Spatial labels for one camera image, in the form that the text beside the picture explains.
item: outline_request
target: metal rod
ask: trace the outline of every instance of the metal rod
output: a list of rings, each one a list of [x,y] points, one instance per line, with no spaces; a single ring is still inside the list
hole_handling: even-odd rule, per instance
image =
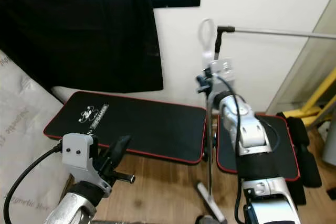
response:
[[[209,195],[212,196],[212,148],[213,148],[213,138],[212,138],[212,106],[214,102],[214,94],[210,93],[207,99],[207,154],[208,154],[208,163],[207,163],[207,186]]]
[[[306,33],[302,31],[282,31],[272,29],[254,29],[254,28],[241,28],[241,27],[235,27],[234,31],[239,33],[250,33],[250,34],[273,34],[273,35],[309,37],[319,39],[336,39],[336,35],[334,34]]]

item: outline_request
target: black mat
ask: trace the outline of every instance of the black mat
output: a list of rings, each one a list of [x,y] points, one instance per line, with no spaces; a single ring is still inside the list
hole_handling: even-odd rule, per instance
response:
[[[44,134],[60,139],[70,132],[86,134],[93,129],[101,147],[108,147],[121,135],[131,135],[131,153],[197,164],[203,152],[205,115],[204,109],[194,106],[80,91],[46,126]]]
[[[266,130],[271,147],[277,145],[278,138],[275,132],[265,123],[271,125],[279,135],[279,144],[274,151],[278,171],[287,181],[299,178],[298,164],[292,147],[292,142],[287,130],[286,121],[278,116],[259,115],[261,123]],[[220,170],[228,173],[237,173],[235,153],[230,142],[229,132],[225,130],[222,121],[218,120],[217,165]]]

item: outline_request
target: white fabric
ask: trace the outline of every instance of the white fabric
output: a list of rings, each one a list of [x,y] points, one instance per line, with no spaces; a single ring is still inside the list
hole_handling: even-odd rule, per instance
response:
[[[0,223],[13,182],[58,143],[45,137],[43,129],[61,107],[0,51]],[[58,204],[68,175],[59,153],[37,165],[14,193],[9,206],[12,223],[43,223]]]

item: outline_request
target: stand base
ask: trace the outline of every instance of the stand base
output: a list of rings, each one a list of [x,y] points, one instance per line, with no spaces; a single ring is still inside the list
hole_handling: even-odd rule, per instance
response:
[[[227,224],[227,220],[225,219],[224,215],[217,206],[214,197],[209,194],[209,192],[207,191],[202,182],[198,182],[197,190],[200,193],[201,197],[206,202],[207,207],[212,211],[213,215],[216,217],[216,219],[222,224]]]

